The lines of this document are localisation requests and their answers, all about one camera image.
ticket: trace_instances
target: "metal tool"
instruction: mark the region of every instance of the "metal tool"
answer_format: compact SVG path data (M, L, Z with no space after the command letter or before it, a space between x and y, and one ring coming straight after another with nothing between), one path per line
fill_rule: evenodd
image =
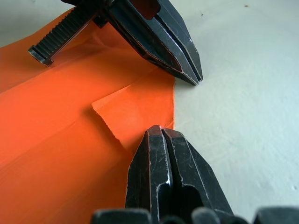
M299 209L257 212L254 224L297 224ZM234 216L209 164L180 133L153 126L128 172L126 208L99 210L91 224L248 224Z
M147 61L192 85L202 80L199 54L169 0L62 0L75 8L28 51L45 65L88 23L109 22Z

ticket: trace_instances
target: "gray background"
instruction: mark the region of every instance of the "gray background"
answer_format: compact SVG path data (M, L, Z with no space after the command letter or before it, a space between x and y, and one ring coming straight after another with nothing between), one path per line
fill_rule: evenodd
M251 220L260 206L298 206L299 1L171 2L204 74L195 88L176 80L176 129L210 163L237 215ZM0 46L70 7L60 0L1 0Z

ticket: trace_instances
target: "white surface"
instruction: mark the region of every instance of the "white surface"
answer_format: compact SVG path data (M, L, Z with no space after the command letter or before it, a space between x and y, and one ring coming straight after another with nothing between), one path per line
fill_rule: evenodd
M204 75L195 88L177 80L176 129L212 166L235 214L251 220L260 206L299 205L299 2L171 2ZM69 7L1 0L0 46Z

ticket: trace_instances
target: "orange plastic sheet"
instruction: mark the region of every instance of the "orange plastic sheet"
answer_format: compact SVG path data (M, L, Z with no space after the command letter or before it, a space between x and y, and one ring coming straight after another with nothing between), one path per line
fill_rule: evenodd
M83 224L123 207L145 130L173 128L174 78L110 25L88 25L50 68L30 56L64 16L0 49L0 223Z

